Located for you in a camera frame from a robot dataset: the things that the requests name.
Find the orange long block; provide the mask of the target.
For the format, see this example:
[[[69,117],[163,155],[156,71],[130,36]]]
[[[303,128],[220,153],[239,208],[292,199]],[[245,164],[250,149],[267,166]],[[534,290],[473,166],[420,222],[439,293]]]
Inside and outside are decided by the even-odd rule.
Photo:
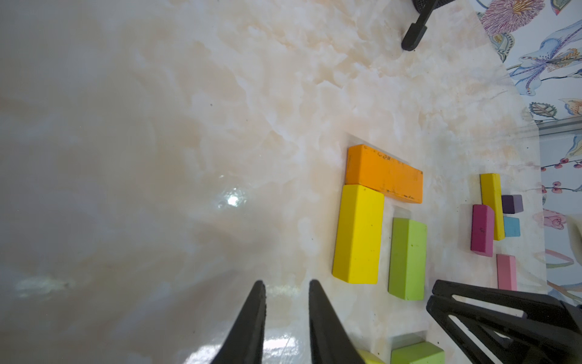
[[[365,144],[347,150],[345,184],[359,184],[403,203],[423,203],[424,174]]]

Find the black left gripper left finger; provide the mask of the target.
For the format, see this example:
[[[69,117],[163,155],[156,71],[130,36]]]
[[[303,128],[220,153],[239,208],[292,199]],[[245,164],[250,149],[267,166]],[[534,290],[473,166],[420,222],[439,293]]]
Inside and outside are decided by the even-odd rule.
[[[215,363],[262,363],[267,305],[263,281],[254,283]]]

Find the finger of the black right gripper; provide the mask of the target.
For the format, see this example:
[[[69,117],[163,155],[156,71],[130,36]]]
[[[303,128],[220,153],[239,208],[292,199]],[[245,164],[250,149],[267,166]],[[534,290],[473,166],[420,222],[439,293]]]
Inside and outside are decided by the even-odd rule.
[[[502,363],[580,363],[581,311],[553,297],[526,300],[523,316],[430,298],[427,311],[472,363],[492,363],[482,343]]]
[[[432,294],[452,299],[453,296],[519,309],[526,317],[561,328],[581,327],[581,308],[545,294],[482,288],[452,281],[437,280]]]

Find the teal block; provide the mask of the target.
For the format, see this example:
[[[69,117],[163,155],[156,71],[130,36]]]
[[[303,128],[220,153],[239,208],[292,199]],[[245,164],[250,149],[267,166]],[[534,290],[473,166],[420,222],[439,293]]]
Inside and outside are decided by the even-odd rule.
[[[521,236],[521,225],[518,218],[504,216],[504,229],[507,238],[517,238]]]

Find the lime green block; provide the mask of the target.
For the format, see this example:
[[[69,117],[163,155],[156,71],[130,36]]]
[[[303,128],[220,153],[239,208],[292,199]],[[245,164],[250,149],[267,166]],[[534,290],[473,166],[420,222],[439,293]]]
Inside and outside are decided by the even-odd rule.
[[[401,300],[424,300],[426,262],[427,226],[407,218],[394,218],[388,292]]]
[[[391,364],[444,364],[445,351],[430,342],[421,342],[395,349],[391,353]]]

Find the yellow upright block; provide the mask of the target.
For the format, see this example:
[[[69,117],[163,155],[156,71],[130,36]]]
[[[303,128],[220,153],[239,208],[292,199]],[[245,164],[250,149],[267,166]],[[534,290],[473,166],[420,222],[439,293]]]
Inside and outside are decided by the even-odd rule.
[[[493,239],[505,239],[505,224],[503,220],[502,188],[499,174],[488,173],[480,175],[481,198],[484,205],[489,206],[494,214]]]

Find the black microphone tripod stand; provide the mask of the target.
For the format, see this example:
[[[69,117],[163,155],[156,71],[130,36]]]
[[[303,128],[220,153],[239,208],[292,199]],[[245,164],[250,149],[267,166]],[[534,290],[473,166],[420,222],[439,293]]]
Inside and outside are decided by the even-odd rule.
[[[418,20],[412,23],[401,43],[404,51],[414,51],[427,31],[427,21],[435,9],[442,8],[454,0],[413,0],[413,6],[419,13]]]

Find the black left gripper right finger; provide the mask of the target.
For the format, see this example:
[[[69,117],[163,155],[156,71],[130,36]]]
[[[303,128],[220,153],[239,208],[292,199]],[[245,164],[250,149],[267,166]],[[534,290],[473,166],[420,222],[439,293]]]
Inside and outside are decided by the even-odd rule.
[[[364,363],[318,280],[309,283],[309,333],[312,363]]]

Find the purple block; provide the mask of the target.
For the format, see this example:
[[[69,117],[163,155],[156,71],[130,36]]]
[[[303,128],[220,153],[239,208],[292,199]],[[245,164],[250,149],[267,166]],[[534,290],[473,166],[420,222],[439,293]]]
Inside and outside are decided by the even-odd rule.
[[[523,197],[520,194],[502,195],[504,214],[517,214],[524,211]]]

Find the magenta small block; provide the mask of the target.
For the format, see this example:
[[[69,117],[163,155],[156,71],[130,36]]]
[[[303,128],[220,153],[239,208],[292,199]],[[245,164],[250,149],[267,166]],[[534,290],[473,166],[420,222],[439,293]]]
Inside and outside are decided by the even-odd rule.
[[[480,256],[493,256],[494,238],[493,210],[487,205],[472,207],[471,251]]]

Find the pink block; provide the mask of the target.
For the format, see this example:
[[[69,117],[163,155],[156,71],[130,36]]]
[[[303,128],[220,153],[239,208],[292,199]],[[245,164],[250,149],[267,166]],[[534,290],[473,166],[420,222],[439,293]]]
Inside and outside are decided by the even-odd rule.
[[[518,290],[516,259],[514,256],[497,254],[497,285],[500,290]]]

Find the yellow short block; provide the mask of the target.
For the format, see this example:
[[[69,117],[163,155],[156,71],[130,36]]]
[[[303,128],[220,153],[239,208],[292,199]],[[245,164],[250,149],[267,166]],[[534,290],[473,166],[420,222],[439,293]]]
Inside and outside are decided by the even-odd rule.
[[[332,275],[352,285],[378,281],[384,195],[359,184],[345,185],[339,208]]]

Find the yellow long block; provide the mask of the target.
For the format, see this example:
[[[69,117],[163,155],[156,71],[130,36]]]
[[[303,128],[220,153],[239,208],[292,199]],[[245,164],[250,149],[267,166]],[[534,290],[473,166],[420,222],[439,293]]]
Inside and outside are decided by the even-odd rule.
[[[365,364],[385,364],[383,360],[381,360],[373,353],[370,353],[366,350],[357,350],[357,352]]]

